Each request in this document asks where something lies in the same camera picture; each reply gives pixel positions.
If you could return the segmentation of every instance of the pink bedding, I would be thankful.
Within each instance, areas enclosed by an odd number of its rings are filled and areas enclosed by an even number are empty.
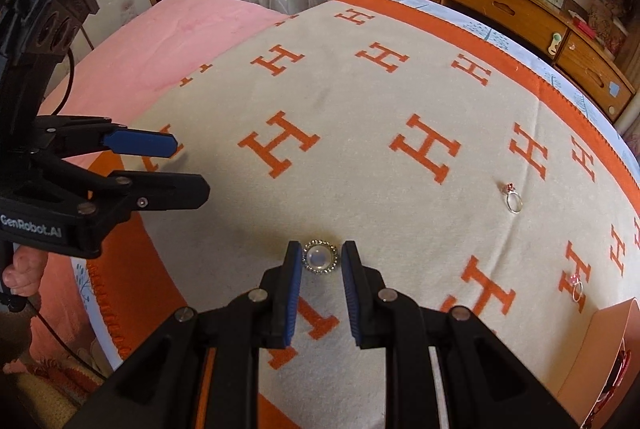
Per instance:
[[[238,0],[163,0],[78,63],[63,114],[108,116],[129,123],[203,62],[282,19],[282,14]],[[136,87],[131,86],[133,79]],[[40,112],[53,111],[65,89],[66,79]],[[88,167],[94,158],[78,162]],[[68,257],[50,256],[40,291],[41,313],[53,329],[73,349],[87,348],[92,331]],[[64,356],[39,320],[34,319],[32,328],[35,359]]]

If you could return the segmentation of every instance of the wooden cabinet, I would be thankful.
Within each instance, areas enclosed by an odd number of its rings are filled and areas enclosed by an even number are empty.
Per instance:
[[[591,96],[609,120],[617,119],[632,97],[618,74],[574,32],[558,56],[558,66]]]
[[[561,37],[567,26],[530,0],[453,0],[517,33],[548,57],[555,33]]]
[[[613,122],[635,91],[599,44],[587,40],[568,15],[542,0],[430,0],[447,5],[455,2],[469,8],[472,16],[480,12],[532,44],[531,50],[556,67],[597,105]],[[549,52],[554,35],[561,41],[556,52]]]

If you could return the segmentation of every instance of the silver ring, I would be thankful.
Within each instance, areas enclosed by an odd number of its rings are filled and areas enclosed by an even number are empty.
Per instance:
[[[513,208],[511,206],[511,203],[509,202],[509,196],[511,196],[511,195],[513,195],[513,196],[515,196],[517,198],[517,202],[516,202],[516,207],[515,208]],[[509,210],[511,212],[513,212],[513,214],[518,214],[522,210],[522,207],[523,207],[522,198],[520,197],[520,195],[515,190],[509,190],[507,192],[507,207],[509,208]]]
[[[338,251],[328,241],[313,239],[302,251],[302,264],[314,274],[328,274],[338,266]]]
[[[580,293],[578,294],[578,298],[575,298],[575,289],[578,287],[578,285],[580,285]],[[575,303],[579,303],[580,299],[582,299],[582,281],[578,281],[576,284],[574,284],[574,289],[571,292],[571,298],[574,300]]]

